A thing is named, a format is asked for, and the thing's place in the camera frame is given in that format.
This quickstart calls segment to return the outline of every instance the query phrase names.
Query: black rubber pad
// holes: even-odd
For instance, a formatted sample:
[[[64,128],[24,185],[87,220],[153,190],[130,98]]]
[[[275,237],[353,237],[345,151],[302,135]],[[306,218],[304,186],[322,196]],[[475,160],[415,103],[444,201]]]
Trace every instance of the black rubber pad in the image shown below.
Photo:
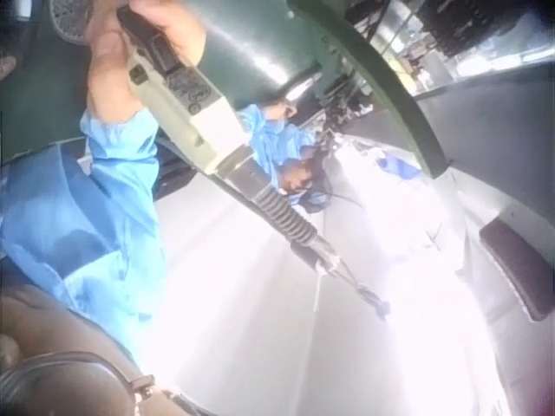
[[[543,321],[555,309],[555,270],[501,219],[480,230],[480,241],[503,268],[526,312]]]

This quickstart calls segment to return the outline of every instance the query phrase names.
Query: equipment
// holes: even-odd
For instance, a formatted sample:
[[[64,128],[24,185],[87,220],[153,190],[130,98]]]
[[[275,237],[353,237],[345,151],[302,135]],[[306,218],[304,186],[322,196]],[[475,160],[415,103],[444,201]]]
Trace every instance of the equipment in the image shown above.
[[[193,66],[186,67],[164,34],[128,6],[117,16],[129,37],[130,86],[162,129],[208,178],[253,203],[293,244],[309,250],[332,276],[341,276],[383,315],[383,302],[352,276],[316,228],[271,185],[253,159],[248,136],[225,97]]]

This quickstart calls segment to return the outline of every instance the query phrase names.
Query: label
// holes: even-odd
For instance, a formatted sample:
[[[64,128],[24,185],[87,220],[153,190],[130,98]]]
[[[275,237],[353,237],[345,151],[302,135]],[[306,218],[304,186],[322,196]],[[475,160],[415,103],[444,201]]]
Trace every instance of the label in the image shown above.
[[[184,68],[171,74],[166,83],[191,115],[200,113],[219,99],[219,93],[195,68]]]

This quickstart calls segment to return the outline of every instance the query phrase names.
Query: blue shirt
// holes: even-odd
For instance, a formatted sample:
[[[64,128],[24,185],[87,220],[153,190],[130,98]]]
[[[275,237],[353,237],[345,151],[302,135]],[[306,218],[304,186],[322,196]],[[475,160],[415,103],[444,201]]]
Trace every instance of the blue shirt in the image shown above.
[[[81,119],[88,176],[59,146],[9,166],[2,251],[39,288],[131,354],[163,296],[166,260],[153,205],[158,123],[147,110],[106,125]]]
[[[300,160],[301,149],[314,146],[314,134],[284,121],[267,120],[264,112],[255,105],[245,108],[239,115],[251,134],[251,148],[254,159],[270,176],[271,184],[278,189],[278,168],[287,159]],[[299,195],[291,197],[291,202],[298,201]]]

